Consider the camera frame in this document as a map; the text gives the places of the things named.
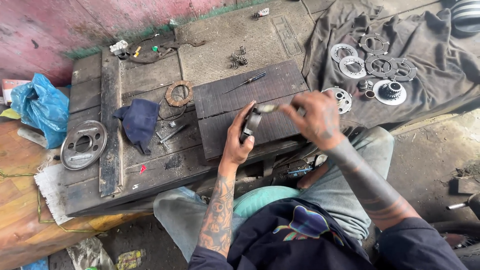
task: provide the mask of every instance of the small box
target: small box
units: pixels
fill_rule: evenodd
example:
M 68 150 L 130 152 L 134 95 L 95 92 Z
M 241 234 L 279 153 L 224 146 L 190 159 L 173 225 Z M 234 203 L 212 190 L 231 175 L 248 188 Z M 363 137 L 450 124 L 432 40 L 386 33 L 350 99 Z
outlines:
M 14 87 L 21 86 L 29 82 L 31 81 L 2 79 L 1 89 L 2 89 L 3 102 L 5 103 L 5 105 L 10 106 L 10 104 L 12 103 L 11 94 L 12 94 L 12 89 Z

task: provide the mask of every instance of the plastic bag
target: plastic bag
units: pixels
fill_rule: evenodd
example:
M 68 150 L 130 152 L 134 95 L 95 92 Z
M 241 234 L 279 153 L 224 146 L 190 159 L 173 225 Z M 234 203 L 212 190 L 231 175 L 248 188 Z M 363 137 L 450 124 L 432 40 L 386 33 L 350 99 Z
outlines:
M 63 143 L 67 135 L 69 99 L 42 74 L 32 82 L 12 90 L 11 108 L 20 114 L 22 123 L 43 131 L 47 149 Z

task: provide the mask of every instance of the tire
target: tire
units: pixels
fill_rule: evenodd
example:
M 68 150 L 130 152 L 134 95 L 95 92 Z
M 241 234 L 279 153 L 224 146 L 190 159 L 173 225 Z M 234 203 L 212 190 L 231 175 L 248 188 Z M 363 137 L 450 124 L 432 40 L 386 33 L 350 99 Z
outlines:
M 480 238 L 480 221 L 445 221 L 430 224 L 438 233 L 457 233 Z M 469 270 L 480 270 L 480 243 L 454 249 Z

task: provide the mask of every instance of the jeans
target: jeans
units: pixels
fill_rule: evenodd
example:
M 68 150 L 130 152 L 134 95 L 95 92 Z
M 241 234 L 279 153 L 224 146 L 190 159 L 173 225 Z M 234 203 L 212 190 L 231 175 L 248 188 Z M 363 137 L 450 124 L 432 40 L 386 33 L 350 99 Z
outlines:
M 352 141 L 352 145 L 374 170 L 387 178 L 394 145 L 394 139 L 388 131 L 381 127 L 365 130 Z M 351 237 L 359 241 L 367 238 L 370 218 L 336 165 L 332 164 L 331 168 L 299 197 L 316 203 L 329 212 Z M 162 223 L 187 261 L 190 261 L 197 245 L 207 207 L 198 195 L 185 187 L 162 192 L 154 201 L 155 217 Z M 246 220 L 233 213 L 233 236 Z

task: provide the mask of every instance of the rubber mat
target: rubber mat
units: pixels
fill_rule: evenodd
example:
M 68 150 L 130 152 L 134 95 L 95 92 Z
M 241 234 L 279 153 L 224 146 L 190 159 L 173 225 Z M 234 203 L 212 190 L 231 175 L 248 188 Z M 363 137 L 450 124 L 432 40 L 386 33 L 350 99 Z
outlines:
M 270 14 L 258 20 L 253 13 L 269 8 Z M 314 21 L 301 1 L 268 3 L 227 12 L 175 28 L 179 41 L 202 41 L 193 47 L 182 45 L 178 52 L 184 80 L 194 86 L 294 59 L 303 67 L 305 45 Z M 248 64 L 231 69 L 231 53 L 240 55 L 245 46 Z

